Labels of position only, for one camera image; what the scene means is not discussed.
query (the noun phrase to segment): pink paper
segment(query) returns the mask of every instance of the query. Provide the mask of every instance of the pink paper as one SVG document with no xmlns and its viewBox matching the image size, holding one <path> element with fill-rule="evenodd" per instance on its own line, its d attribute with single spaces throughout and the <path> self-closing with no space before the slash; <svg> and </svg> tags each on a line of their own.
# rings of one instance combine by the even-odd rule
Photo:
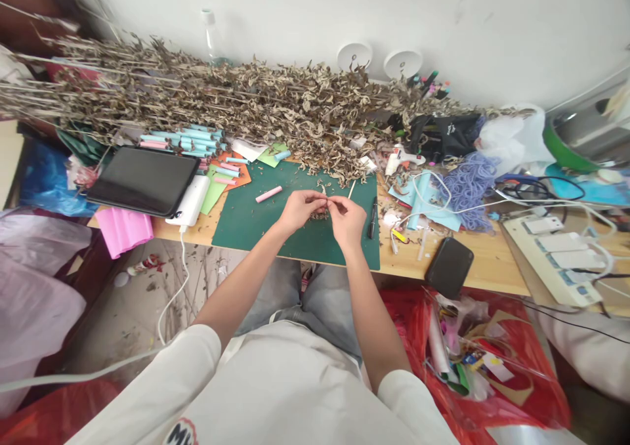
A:
<svg viewBox="0 0 630 445">
<path fill-rule="evenodd" d="M 96 212 L 98 226 L 112 259 L 153 238 L 151 217 L 117 207 Z"/>
</svg>

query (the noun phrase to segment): white sleeve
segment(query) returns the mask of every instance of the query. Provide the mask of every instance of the white sleeve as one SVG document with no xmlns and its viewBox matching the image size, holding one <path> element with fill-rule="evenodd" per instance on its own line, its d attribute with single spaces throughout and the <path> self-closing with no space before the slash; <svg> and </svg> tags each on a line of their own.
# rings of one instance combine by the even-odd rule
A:
<svg viewBox="0 0 630 445">
<path fill-rule="evenodd" d="M 408 371 L 390 371 L 379 385 L 378 398 L 423 444 L 458 445 L 431 393 Z"/>
<path fill-rule="evenodd" d="M 67 444 L 136 444 L 163 434 L 208 384 L 220 358 L 214 330 L 187 328 Z"/>
</svg>

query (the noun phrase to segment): white power strip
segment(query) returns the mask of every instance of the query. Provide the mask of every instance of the white power strip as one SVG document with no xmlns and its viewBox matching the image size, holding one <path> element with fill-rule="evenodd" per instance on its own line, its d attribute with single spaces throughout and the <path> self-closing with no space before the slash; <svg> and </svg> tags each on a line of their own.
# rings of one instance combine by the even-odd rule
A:
<svg viewBox="0 0 630 445">
<path fill-rule="evenodd" d="M 579 280 L 573 272 L 556 268 L 551 263 L 548 253 L 537 243 L 540 236 L 531 234 L 526 226 L 526 223 L 539 220 L 536 215 L 528 215 L 505 221 L 503 226 L 558 304 L 588 307 L 600 302 L 602 296 L 590 281 Z"/>
</svg>

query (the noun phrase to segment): blue plastic bag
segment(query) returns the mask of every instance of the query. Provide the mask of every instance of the blue plastic bag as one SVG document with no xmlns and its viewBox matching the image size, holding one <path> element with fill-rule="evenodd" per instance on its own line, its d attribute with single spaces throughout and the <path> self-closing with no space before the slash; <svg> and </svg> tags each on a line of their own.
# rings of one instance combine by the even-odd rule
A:
<svg viewBox="0 0 630 445">
<path fill-rule="evenodd" d="M 98 205 L 68 190 L 63 153 L 37 140 L 32 140 L 30 149 L 20 205 L 33 205 L 67 217 L 92 217 Z"/>
</svg>

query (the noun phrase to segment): black phone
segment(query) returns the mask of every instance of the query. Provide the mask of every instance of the black phone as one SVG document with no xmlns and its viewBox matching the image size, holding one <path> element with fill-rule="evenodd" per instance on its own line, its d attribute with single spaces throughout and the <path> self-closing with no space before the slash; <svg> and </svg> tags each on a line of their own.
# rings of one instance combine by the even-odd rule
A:
<svg viewBox="0 0 630 445">
<path fill-rule="evenodd" d="M 427 271 L 427 282 L 447 299 L 457 299 L 474 254 L 455 238 L 445 238 Z"/>
</svg>

